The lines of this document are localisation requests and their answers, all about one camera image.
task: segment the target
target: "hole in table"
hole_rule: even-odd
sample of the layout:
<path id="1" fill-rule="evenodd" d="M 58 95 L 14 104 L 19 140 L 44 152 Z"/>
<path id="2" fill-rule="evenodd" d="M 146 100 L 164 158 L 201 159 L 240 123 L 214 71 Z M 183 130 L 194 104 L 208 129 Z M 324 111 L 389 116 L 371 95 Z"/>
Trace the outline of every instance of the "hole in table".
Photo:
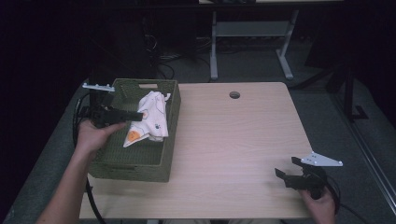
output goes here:
<path id="1" fill-rule="evenodd" d="M 232 91 L 230 92 L 230 97 L 233 99 L 238 99 L 239 97 L 241 97 L 241 94 L 237 91 Z"/>

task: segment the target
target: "wrist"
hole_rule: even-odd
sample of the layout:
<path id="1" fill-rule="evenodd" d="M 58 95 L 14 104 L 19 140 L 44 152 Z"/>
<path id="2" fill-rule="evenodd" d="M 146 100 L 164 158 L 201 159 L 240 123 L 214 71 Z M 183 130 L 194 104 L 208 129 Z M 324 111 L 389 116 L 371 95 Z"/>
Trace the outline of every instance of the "wrist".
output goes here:
<path id="1" fill-rule="evenodd" d="M 87 163 L 93 161 L 95 156 L 96 156 L 96 152 L 89 151 L 86 148 L 79 145 L 76 146 L 75 152 L 73 153 L 73 158 L 75 158 L 78 161 L 84 161 Z"/>

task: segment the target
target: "basket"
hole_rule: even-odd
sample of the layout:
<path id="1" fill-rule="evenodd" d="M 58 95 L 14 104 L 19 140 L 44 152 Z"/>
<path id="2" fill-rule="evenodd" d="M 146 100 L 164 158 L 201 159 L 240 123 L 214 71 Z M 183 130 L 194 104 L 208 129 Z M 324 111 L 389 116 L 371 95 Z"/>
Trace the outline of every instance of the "basket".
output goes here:
<path id="1" fill-rule="evenodd" d="M 165 137 L 163 142 L 144 139 L 123 147 L 131 124 L 129 121 L 124 129 L 113 133 L 106 145 L 99 149 L 89 173 L 96 178 L 168 182 L 180 109 L 177 81 L 118 78 L 113 87 L 116 91 L 113 92 L 112 106 L 127 111 L 136 111 L 140 99 L 150 91 L 160 91 L 164 95 L 171 93 L 165 108 L 169 137 Z"/>

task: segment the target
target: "table top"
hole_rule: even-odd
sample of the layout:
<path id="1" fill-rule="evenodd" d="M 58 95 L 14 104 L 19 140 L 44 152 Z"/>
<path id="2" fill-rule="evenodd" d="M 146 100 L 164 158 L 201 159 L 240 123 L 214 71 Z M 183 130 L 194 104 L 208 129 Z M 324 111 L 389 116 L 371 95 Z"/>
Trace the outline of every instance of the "table top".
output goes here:
<path id="1" fill-rule="evenodd" d="M 275 168 L 301 175 L 291 157 L 312 149 L 283 83 L 179 84 L 181 106 L 168 183 L 96 179 L 104 218 L 308 217 Z M 231 91 L 240 98 L 232 99 Z M 80 218 L 94 218 L 84 195 Z"/>

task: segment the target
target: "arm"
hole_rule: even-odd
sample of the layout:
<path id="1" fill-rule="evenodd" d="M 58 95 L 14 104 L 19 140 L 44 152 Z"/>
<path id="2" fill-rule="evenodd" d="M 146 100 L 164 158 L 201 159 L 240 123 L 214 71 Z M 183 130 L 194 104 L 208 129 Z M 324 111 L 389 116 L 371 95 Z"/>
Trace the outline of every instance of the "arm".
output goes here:
<path id="1" fill-rule="evenodd" d="M 88 168 L 107 138 L 125 126 L 114 124 L 96 129 L 89 120 L 79 126 L 78 143 L 61 182 L 36 223 L 77 223 Z"/>
<path id="2" fill-rule="evenodd" d="M 325 188 L 321 198 L 313 200 L 309 191 L 299 190 L 306 207 L 317 224 L 335 224 L 335 204 L 332 194 Z"/>

